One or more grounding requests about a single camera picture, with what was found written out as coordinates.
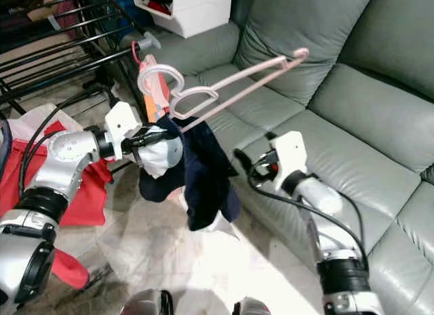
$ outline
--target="black cable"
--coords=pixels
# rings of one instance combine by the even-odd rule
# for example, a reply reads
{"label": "black cable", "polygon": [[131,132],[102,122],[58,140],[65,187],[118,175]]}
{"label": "black cable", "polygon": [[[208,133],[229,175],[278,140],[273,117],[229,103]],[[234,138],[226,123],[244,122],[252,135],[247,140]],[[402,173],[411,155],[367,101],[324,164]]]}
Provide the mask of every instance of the black cable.
{"label": "black cable", "polygon": [[365,227],[363,226],[363,219],[361,217],[361,213],[360,213],[359,207],[355,204],[355,202],[353,200],[351,200],[351,198],[349,196],[347,196],[347,195],[345,195],[345,194],[343,194],[341,192],[339,192],[339,194],[341,196],[343,196],[344,198],[346,198],[350,202],[350,204],[354,208],[354,211],[357,214],[357,218],[359,220],[359,226],[360,226],[360,242],[363,245],[363,247],[365,247]]}
{"label": "black cable", "polygon": [[48,124],[48,122],[52,119],[52,117],[61,110],[64,106],[66,106],[69,102],[76,100],[84,95],[90,95],[92,92],[98,89],[99,87],[90,87],[86,89],[85,91],[82,91],[81,93],[78,93],[77,95],[74,95],[64,102],[60,103],[46,118],[45,120],[40,124],[40,126],[36,129],[35,133],[33,134],[32,138],[28,141],[26,148],[24,149],[24,154],[22,155],[21,163],[20,163],[20,172],[19,172],[19,178],[18,178],[18,196],[21,197],[24,194],[24,173],[26,169],[24,168],[26,164],[26,160],[28,158],[28,154],[30,152],[30,149],[33,145],[33,142],[35,142],[37,136],[42,132],[43,128]]}
{"label": "black cable", "polygon": [[112,174],[117,173],[118,171],[124,169],[127,166],[130,166],[133,162],[132,161],[127,161],[126,163],[122,164],[121,166],[116,167],[114,170],[111,171]]}
{"label": "black cable", "polygon": [[167,290],[161,291],[161,311],[163,315],[174,315],[174,302]]}
{"label": "black cable", "polygon": [[32,161],[32,158],[34,157],[34,155],[36,154],[36,151],[38,150],[38,148],[42,145],[42,143],[44,141],[46,141],[46,139],[51,138],[53,135],[55,135],[56,133],[58,133],[60,131],[55,131],[55,132],[51,132],[45,136],[43,136],[33,147],[33,149],[29,152],[26,161],[24,163],[24,178],[26,178],[26,174],[27,174],[27,168],[30,165],[30,162]]}
{"label": "black cable", "polygon": [[256,162],[255,164],[253,164],[252,167],[250,167],[249,173],[248,173],[248,183],[250,185],[250,187],[257,193],[266,196],[268,198],[273,198],[275,200],[281,201],[281,202],[285,202],[285,203],[289,203],[291,205],[294,205],[298,208],[307,210],[311,213],[314,213],[315,215],[319,215],[325,219],[327,219],[329,222],[332,222],[333,224],[337,225],[339,228],[343,229],[345,232],[348,233],[348,235],[351,236],[352,239],[354,239],[354,241],[356,242],[357,246],[360,249],[360,253],[361,253],[361,257],[363,259],[364,265],[365,265],[365,270],[369,273],[369,264],[368,264],[368,256],[366,255],[365,249],[361,243],[361,241],[359,240],[359,238],[356,236],[356,234],[354,234],[354,232],[352,232],[351,230],[349,230],[342,222],[340,222],[337,219],[334,219],[331,215],[328,215],[327,213],[324,213],[320,210],[317,210],[315,208],[312,208],[308,205],[305,205],[301,202],[298,202],[297,200],[294,200],[292,198],[286,198],[284,196],[279,196],[277,194],[273,194],[264,190],[261,190],[260,188],[258,188],[255,183],[253,182],[253,173],[255,172],[257,166],[259,166],[260,164],[262,164],[262,159],[259,160],[258,162]]}

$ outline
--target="red towel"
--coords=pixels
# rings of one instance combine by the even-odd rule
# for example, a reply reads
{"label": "red towel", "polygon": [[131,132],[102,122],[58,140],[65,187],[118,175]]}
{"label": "red towel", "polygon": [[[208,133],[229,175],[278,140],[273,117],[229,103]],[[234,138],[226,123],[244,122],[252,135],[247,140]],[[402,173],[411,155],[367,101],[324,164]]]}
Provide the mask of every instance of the red towel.
{"label": "red towel", "polygon": [[[56,121],[45,130],[45,134],[53,131],[65,130],[59,121]],[[12,151],[7,160],[5,173],[0,183],[0,217],[12,209],[18,202],[18,175],[20,162],[27,142],[14,140]],[[25,184],[27,185],[37,170],[42,166],[47,157],[47,149],[44,146],[38,148],[30,162]],[[103,213],[106,201],[104,185],[111,182],[112,176],[107,169],[106,161],[101,159],[98,163],[88,166],[83,172],[83,182],[74,200],[66,210],[60,225],[79,226],[102,225],[105,222]],[[53,272],[65,283],[74,288],[83,288],[89,278],[89,274],[74,257],[57,250],[53,264]]]}

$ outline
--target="white cloth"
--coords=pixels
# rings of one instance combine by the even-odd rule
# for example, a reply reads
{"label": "white cloth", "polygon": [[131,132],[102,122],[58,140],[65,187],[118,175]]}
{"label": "white cloth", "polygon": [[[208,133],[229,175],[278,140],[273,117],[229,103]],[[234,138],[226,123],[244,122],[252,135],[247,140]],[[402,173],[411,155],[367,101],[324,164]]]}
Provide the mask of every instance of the white cloth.
{"label": "white cloth", "polygon": [[[20,139],[23,141],[29,141],[36,129],[40,126],[40,124],[47,118],[47,116],[56,108],[54,104],[46,104],[38,106],[26,114],[22,115],[18,119],[9,119],[9,126],[11,128],[12,137],[14,139]],[[51,124],[59,121],[62,123],[64,127],[66,127],[69,131],[81,131],[83,130],[82,126],[76,122],[73,118],[71,118],[67,113],[59,110],[52,119],[48,122],[48,124],[43,128],[41,133],[37,136],[36,142],[44,136],[43,132],[47,127]]]}
{"label": "white cloth", "polygon": [[[147,133],[162,132],[164,129],[153,125]],[[182,141],[179,137],[161,140],[138,149],[144,170],[153,178],[158,178],[171,167],[176,166],[182,158]]]}

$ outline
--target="red cloth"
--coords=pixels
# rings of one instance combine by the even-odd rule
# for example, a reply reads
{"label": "red cloth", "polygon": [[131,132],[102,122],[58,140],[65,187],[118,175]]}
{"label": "red cloth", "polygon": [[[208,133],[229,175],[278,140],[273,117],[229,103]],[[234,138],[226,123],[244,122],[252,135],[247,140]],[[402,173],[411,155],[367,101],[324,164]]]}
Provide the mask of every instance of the red cloth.
{"label": "red cloth", "polygon": [[[45,130],[45,134],[64,130],[59,121],[56,121]],[[0,183],[0,217],[12,209],[18,202],[18,175],[20,163],[27,142],[14,140],[12,151],[7,160],[5,173]],[[29,163],[25,184],[27,185],[47,157],[47,149],[41,146]],[[107,169],[106,161],[101,159],[98,163],[89,165],[83,172],[82,183],[71,205],[66,210],[60,225],[97,226],[105,222],[103,213],[106,201],[104,184],[111,182],[112,175]],[[57,250],[53,264],[53,272],[64,282],[81,289],[87,283],[89,274],[74,257]]]}
{"label": "red cloth", "polygon": [[[62,1],[57,6],[56,14],[61,14],[62,12],[69,12],[71,10],[74,10],[75,8],[75,0]],[[60,27],[62,28],[75,25],[77,23],[77,14],[69,14],[64,17],[60,17],[57,19],[57,23],[59,23]],[[74,29],[68,30],[66,33],[70,39],[77,38],[77,33]]]}
{"label": "red cloth", "polygon": [[151,9],[157,10],[158,12],[162,12],[163,14],[172,15],[172,13],[170,12],[170,10],[168,8],[166,8],[164,5],[162,5],[158,2],[149,1],[148,7],[150,7]]}

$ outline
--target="laundry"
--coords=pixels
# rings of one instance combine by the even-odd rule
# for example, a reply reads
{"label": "laundry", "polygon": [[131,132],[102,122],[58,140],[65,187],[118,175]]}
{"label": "laundry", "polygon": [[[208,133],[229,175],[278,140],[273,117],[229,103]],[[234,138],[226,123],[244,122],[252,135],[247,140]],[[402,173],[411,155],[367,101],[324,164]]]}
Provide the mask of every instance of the laundry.
{"label": "laundry", "polygon": [[[77,8],[75,2],[75,0],[65,0],[60,2],[56,8],[56,14],[73,11]],[[77,14],[66,14],[63,17],[59,17],[58,23],[62,28],[72,26],[77,23]],[[71,39],[77,38],[77,33],[75,32],[75,29],[68,30],[66,33]]]}
{"label": "laundry", "polygon": [[185,185],[188,225],[190,230],[199,230],[209,226],[219,210],[229,222],[237,219],[240,204],[229,181],[229,177],[238,173],[207,124],[202,122],[180,133],[179,127],[193,120],[171,120],[167,115],[158,120],[158,127],[182,138],[183,161],[157,179],[141,170],[139,188],[146,200],[161,202],[170,192]]}
{"label": "laundry", "polygon": [[[140,61],[135,53],[135,48],[133,45],[133,55],[134,59],[139,63],[139,75],[144,72],[147,68],[155,66],[157,61],[152,54],[148,54],[144,57],[143,61]],[[146,106],[146,113],[148,116],[148,121],[155,123],[158,119],[169,112],[169,100],[170,91],[164,76],[161,73],[156,73],[151,75],[149,78],[144,80],[143,85],[149,90],[149,93],[143,94],[144,103]]]}
{"label": "laundry", "polygon": [[[0,217],[6,211],[12,209],[18,202],[18,175],[19,168],[27,145],[28,137],[32,136],[29,132],[29,122],[37,122],[36,119],[47,116],[46,113],[52,110],[54,106],[40,106],[23,117],[16,120],[9,120],[12,137],[12,149],[7,159],[3,177],[0,181]],[[59,112],[55,116],[55,121],[44,131],[44,134],[53,131],[65,130],[63,123],[70,125],[69,128],[74,130],[80,128],[78,123],[68,117],[63,112]],[[44,145],[38,148],[36,154],[29,163],[25,184],[28,185],[36,174],[37,170],[42,166],[47,156],[47,149]],[[71,205],[66,210],[60,225],[61,226],[101,226],[105,223],[103,207],[106,200],[106,190],[104,185],[112,181],[111,172],[107,169],[106,161],[100,160],[88,166],[83,172],[83,181]],[[53,273],[60,280],[69,284],[76,289],[82,289],[87,284],[89,274],[87,269],[80,264],[73,256],[56,250],[56,256],[53,264]]]}
{"label": "laundry", "polygon": [[6,168],[6,161],[12,150],[12,133],[9,122],[0,120],[0,180]]}

